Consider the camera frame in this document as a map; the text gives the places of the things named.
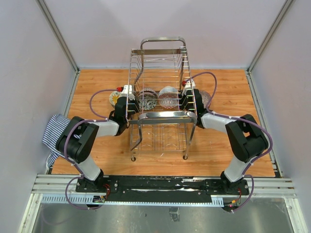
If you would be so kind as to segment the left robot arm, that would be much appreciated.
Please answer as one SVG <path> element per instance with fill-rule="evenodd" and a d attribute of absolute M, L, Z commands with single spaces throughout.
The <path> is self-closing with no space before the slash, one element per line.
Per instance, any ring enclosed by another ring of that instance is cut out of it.
<path fill-rule="evenodd" d="M 104 172 L 95 164 L 90 153 L 97 137 L 119 136 L 128 128 L 127 116 L 139 111 L 136 99 L 120 97 L 109 117 L 99 121 L 75 116 L 56 141 L 55 149 L 72 163 L 82 175 L 80 181 L 87 183 L 93 192 L 101 191 Z"/>

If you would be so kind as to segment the red geometric pattern bowl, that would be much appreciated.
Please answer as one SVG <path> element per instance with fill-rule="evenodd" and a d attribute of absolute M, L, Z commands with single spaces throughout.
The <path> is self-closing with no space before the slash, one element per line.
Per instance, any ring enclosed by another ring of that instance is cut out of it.
<path fill-rule="evenodd" d="M 162 93 L 159 96 L 159 104 L 165 109 L 173 109 L 178 106 L 178 94 L 177 93 Z"/>

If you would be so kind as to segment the red ikat pattern bowl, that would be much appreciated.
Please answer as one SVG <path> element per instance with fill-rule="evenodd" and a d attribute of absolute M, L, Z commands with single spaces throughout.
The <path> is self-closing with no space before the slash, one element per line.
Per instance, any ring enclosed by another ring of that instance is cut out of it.
<path fill-rule="evenodd" d="M 203 106 L 209 108 L 211 105 L 211 95 L 204 90 L 200 90 L 199 93 L 201 94 Z"/>

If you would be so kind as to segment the black leaf coral bowl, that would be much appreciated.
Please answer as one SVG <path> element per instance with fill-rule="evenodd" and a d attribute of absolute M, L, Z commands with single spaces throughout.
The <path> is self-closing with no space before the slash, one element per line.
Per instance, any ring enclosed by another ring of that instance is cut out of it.
<path fill-rule="evenodd" d="M 156 107 L 157 97 L 153 94 L 143 94 L 138 96 L 138 106 L 141 111 L 149 111 Z"/>

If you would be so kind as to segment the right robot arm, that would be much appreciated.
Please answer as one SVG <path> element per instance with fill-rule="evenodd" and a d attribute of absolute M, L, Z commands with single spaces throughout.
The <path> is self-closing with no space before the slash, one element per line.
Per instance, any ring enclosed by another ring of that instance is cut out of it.
<path fill-rule="evenodd" d="M 250 114 L 238 117 L 209 110 L 203 104 L 198 89 L 184 91 L 178 96 L 184 109 L 192 111 L 196 107 L 197 127 L 227 134 L 234 156 L 220 175 L 220 188 L 225 194 L 232 194 L 238 189 L 250 166 L 272 150 L 272 137 Z"/>

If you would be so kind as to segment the yellow rim leaf bowl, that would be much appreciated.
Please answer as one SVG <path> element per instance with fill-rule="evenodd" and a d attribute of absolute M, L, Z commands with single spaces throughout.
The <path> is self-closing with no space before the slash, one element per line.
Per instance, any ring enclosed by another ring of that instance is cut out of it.
<path fill-rule="evenodd" d="M 109 102 L 111 104 L 112 107 L 115 108 L 115 105 L 119 99 L 119 97 L 121 96 L 121 92 L 119 91 L 113 91 L 110 95 L 109 95 Z"/>

